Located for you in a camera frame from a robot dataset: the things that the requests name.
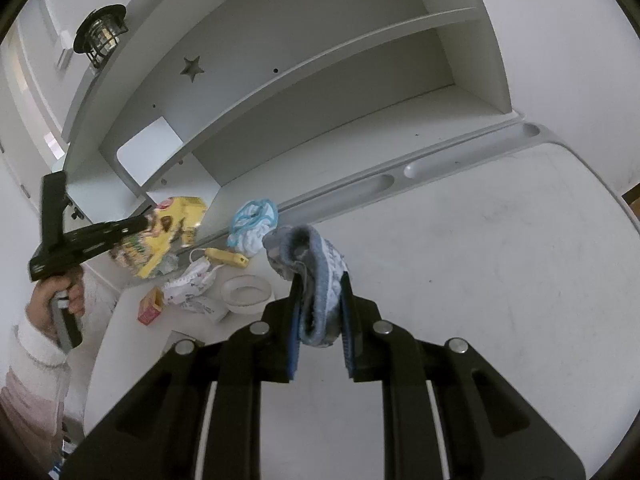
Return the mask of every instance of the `gray sock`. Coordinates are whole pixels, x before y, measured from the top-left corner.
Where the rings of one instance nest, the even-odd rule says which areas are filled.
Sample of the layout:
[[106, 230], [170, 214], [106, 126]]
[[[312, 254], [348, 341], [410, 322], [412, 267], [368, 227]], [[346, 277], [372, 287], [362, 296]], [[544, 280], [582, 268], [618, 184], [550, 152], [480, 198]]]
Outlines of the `gray sock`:
[[283, 226], [268, 233], [262, 244], [271, 267], [285, 280], [300, 274], [300, 341], [329, 346], [340, 335], [340, 279], [347, 265], [335, 247], [309, 225]]

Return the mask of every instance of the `metal bolt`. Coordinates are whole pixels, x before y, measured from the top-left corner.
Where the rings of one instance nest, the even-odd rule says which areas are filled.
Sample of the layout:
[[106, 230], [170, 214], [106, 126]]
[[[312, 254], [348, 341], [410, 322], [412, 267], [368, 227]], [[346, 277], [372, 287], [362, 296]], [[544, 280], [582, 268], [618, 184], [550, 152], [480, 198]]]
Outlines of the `metal bolt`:
[[175, 344], [174, 351], [178, 355], [189, 355], [195, 348], [196, 345], [191, 339], [183, 339]]
[[269, 331], [269, 323], [256, 321], [249, 327], [249, 332], [254, 335], [265, 335]]
[[376, 321], [373, 324], [373, 331], [376, 334], [382, 334], [382, 335], [391, 334], [391, 331], [393, 329], [394, 329], [394, 326], [388, 321], [385, 321], [384, 319], [381, 321]]
[[456, 354], [463, 354], [467, 350], [469, 350], [469, 343], [467, 343], [461, 337], [455, 337], [449, 341], [449, 348]]

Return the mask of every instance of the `yellow package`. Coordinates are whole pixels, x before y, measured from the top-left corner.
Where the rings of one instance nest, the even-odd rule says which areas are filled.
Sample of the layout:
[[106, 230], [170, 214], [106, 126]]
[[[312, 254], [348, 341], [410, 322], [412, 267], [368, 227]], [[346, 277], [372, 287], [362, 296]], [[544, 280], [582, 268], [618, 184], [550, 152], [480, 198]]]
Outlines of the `yellow package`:
[[182, 246], [195, 242], [196, 229], [207, 207], [194, 196], [174, 196], [160, 203], [148, 216], [149, 227], [131, 235], [113, 250], [111, 256], [140, 278], [148, 278], [171, 248], [174, 239], [182, 234]]

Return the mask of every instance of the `cardboard box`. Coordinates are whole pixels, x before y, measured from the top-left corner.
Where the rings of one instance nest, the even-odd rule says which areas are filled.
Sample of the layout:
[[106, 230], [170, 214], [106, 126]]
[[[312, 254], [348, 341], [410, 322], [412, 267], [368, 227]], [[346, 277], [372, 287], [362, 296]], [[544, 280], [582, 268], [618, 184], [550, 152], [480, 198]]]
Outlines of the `cardboard box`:
[[140, 300], [138, 308], [138, 321], [144, 325], [151, 323], [160, 316], [164, 307], [164, 294], [159, 287], [152, 288], [147, 295]]

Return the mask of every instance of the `star cutout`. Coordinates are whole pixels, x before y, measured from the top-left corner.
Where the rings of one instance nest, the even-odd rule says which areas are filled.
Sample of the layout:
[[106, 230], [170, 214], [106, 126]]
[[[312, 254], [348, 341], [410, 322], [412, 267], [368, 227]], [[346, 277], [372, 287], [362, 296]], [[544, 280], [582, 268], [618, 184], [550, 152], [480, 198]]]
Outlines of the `star cutout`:
[[193, 80], [196, 79], [196, 76], [198, 74], [204, 74], [204, 70], [201, 69], [198, 65], [199, 61], [200, 56], [198, 56], [194, 60], [184, 58], [184, 70], [180, 72], [180, 75], [188, 75], [191, 78], [191, 82], [193, 83]]

